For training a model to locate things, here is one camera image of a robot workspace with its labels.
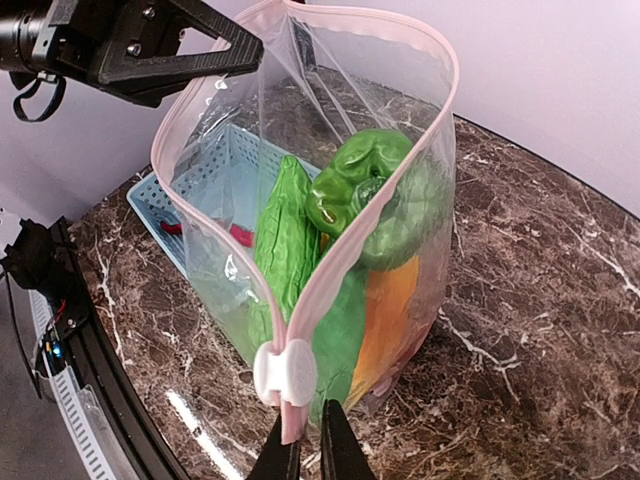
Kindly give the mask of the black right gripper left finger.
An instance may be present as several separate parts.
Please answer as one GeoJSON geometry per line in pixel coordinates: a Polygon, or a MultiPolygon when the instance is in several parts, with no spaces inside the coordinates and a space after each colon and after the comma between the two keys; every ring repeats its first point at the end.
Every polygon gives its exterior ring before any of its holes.
{"type": "Polygon", "coordinates": [[[300,442],[282,443],[282,415],[279,414],[247,480],[299,480],[300,442]]]}

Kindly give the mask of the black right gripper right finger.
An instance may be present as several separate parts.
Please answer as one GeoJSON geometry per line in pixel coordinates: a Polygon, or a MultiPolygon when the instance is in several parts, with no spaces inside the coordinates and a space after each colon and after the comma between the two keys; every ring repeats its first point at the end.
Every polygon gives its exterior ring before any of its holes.
{"type": "Polygon", "coordinates": [[[375,480],[367,457],[337,400],[326,400],[322,411],[321,477],[324,480],[375,480]]]}

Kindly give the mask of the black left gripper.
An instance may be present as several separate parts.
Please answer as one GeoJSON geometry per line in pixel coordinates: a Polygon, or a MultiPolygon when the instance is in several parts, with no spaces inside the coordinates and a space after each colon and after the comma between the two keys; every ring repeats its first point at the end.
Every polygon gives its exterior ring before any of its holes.
{"type": "Polygon", "coordinates": [[[196,78],[257,70],[262,41],[204,1],[31,1],[29,71],[88,75],[97,89],[145,106],[196,78]],[[183,31],[211,52],[176,55],[183,31]]]}

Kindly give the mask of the orange yellow toy mango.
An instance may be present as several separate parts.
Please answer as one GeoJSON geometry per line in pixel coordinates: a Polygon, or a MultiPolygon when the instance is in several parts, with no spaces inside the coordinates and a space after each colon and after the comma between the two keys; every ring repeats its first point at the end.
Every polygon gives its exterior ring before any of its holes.
{"type": "Polygon", "coordinates": [[[399,371],[399,359],[411,337],[408,307],[419,269],[420,257],[415,255],[396,269],[369,273],[364,339],[346,407],[370,392],[382,395],[399,371]]]}

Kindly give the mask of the clear zip top bag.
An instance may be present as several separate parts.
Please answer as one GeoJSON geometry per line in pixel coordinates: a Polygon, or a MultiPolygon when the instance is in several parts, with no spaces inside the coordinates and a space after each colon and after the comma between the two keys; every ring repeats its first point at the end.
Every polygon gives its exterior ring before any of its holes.
{"type": "Polygon", "coordinates": [[[186,275],[278,409],[281,439],[393,387],[443,301],[459,63],[396,12],[262,1],[213,54],[246,74],[189,83],[154,140],[186,275]]]}

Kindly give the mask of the green toy bitter gourd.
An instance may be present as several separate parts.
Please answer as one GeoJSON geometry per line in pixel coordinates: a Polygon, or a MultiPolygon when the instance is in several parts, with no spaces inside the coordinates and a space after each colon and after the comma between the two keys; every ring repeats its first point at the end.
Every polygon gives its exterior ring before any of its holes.
{"type": "Polygon", "coordinates": [[[256,264],[288,322],[321,256],[321,233],[305,210],[311,179],[294,156],[285,156],[258,221],[256,264]]]}

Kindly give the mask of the green toy bell pepper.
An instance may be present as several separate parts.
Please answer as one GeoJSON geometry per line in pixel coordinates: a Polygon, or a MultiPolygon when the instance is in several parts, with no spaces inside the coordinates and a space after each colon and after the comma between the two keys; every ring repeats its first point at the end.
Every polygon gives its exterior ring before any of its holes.
{"type": "MultiPolygon", "coordinates": [[[[413,147],[395,130],[367,129],[350,137],[313,180],[306,213],[318,230],[338,238],[384,186],[413,147]]],[[[452,183],[430,156],[416,159],[397,183],[360,261],[372,270],[400,267],[442,226],[452,183]]]]}

